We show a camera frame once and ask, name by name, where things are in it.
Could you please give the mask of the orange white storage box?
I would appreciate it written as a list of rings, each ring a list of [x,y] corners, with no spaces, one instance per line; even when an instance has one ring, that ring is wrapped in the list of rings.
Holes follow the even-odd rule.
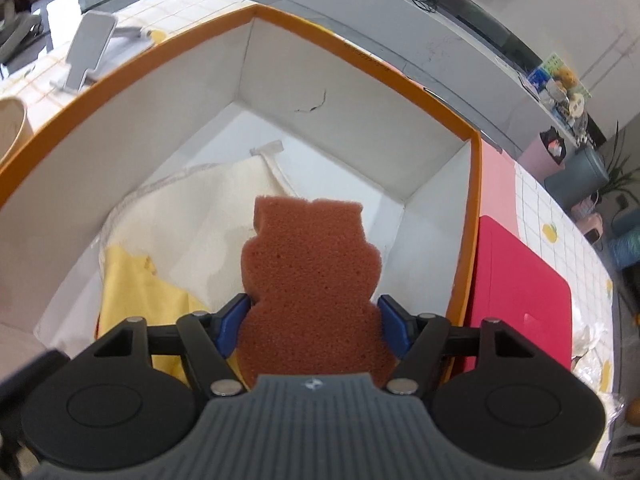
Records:
[[[100,233],[171,174],[276,159],[297,196],[362,206],[378,292],[462,324],[480,136],[393,67],[268,6],[240,6],[136,56],[53,115],[1,171],[1,371],[92,343]]]

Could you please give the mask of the white fluffy towel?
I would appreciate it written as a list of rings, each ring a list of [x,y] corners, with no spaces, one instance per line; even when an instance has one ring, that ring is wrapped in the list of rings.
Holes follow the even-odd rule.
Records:
[[[162,281],[188,292],[216,312],[242,292],[240,257],[255,235],[260,196],[296,195],[273,141],[228,164],[198,165],[143,185],[108,214],[100,233],[102,280],[114,275],[113,247],[152,262]]]

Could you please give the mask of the beige round container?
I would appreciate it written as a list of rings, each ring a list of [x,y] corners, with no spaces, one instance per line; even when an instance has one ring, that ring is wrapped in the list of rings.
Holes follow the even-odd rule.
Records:
[[[16,96],[3,98],[0,101],[0,166],[6,166],[33,135],[26,104]]]

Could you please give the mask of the grey phone stand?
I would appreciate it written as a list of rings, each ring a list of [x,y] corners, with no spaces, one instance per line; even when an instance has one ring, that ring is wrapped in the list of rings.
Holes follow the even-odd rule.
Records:
[[[153,45],[151,33],[141,26],[119,26],[115,14],[88,11],[78,25],[64,60],[64,70],[51,81],[55,89],[77,94],[87,79],[99,80],[133,56]]]

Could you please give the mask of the brown bear shaped sponge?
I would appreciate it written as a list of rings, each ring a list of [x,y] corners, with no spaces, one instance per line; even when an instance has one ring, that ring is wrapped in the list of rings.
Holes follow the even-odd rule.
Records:
[[[367,373],[382,385],[396,365],[371,298],[382,271],[360,203],[262,196],[242,249],[252,306],[235,355],[244,382],[262,375]]]

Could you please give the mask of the pink office chair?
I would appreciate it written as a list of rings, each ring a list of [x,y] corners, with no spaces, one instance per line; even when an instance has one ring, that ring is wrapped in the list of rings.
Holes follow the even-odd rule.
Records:
[[[1,64],[6,64],[27,37],[42,32],[42,18],[30,0],[1,0]]]

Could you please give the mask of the pink paper sheet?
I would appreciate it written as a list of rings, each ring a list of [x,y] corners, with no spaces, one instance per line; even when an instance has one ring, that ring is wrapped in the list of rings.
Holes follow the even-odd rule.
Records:
[[[518,234],[515,196],[514,160],[483,136],[480,215],[493,218],[513,235]]]

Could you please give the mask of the cluttered items on console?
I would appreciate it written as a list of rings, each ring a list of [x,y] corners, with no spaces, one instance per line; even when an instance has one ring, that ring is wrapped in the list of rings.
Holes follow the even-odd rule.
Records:
[[[591,93],[558,54],[551,53],[520,79],[523,87],[563,125],[577,144],[594,143],[587,112]]]

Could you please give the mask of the yellow cloth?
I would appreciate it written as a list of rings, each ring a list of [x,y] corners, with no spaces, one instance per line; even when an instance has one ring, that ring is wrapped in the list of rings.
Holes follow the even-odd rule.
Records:
[[[212,296],[201,300],[159,278],[153,260],[133,256],[118,245],[106,248],[101,310],[96,336],[105,335],[126,318],[145,318],[149,326],[172,325],[196,311],[216,312],[242,289],[240,271],[227,270],[210,278]]]

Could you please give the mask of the grey tv console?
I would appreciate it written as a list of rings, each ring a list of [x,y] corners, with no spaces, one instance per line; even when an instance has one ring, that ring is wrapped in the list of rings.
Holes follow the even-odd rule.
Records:
[[[525,89],[518,72],[442,14],[410,0],[260,1],[282,3],[384,58],[512,154],[549,128],[570,151],[576,148],[574,136]]]

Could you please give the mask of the lemon pattern checked tablecloth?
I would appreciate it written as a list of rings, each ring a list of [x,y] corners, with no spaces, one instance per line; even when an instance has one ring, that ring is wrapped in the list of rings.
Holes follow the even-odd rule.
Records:
[[[119,26],[141,26],[152,47],[248,0],[140,0],[114,13]],[[116,67],[124,66],[125,61]],[[1,99],[27,107],[34,135],[77,94],[55,89],[66,54],[53,51],[2,82]],[[572,219],[514,160],[515,236],[558,272],[572,297],[570,370],[601,401],[605,430],[590,460],[551,470],[511,470],[456,448],[415,396],[396,396],[367,373],[262,375],[242,378],[235,348],[228,364],[245,387],[209,400],[189,434],[170,451],[116,470],[71,470],[40,460],[27,447],[21,410],[29,393],[81,352],[49,348],[12,374],[1,372],[1,470],[21,479],[597,479],[620,409],[612,391],[614,285]]]

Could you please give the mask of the pink trash bin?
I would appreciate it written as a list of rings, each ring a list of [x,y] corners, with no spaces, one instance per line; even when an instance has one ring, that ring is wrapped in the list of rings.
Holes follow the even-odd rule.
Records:
[[[518,158],[522,166],[536,181],[544,183],[552,174],[564,169],[567,155],[565,140],[554,127],[536,136]]]

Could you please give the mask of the grey round trash bin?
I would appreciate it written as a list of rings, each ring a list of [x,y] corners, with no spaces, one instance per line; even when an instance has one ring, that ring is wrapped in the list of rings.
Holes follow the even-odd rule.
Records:
[[[570,210],[610,180],[604,158],[590,146],[567,159],[564,168],[544,179],[544,188],[563,210]]]

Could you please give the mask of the pink small heater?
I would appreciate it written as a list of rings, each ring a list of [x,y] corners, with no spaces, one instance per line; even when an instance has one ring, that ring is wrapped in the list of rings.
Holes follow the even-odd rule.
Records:
[[[579,231],[588,242],[596,244],[603,234],[603,219],[596,211],[596,205],[590,198],[585,198],[573,209],[574,220]]]

